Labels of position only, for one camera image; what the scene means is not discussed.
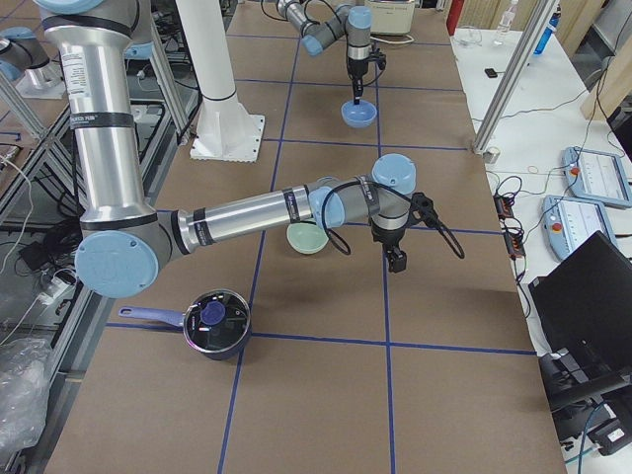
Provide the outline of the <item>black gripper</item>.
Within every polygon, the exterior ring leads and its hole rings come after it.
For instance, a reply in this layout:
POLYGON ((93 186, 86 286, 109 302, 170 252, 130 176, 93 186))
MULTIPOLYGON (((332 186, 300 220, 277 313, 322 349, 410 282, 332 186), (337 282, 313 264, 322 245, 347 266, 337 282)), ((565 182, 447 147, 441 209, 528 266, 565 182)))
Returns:
POLYGON ((388 272, 397 274, 405 271, 407 268, 407 254, 400 249, 399 244, 405 236, 406 228, 385 229, 372 222, 370 229, 373 241, 380 243, 385 252, 388 272))
POLYGON ((353 104, 359 105, 363 95, 363 78, 368 72, 369 60, 347 57, 347 72, 353 87, 353 104))

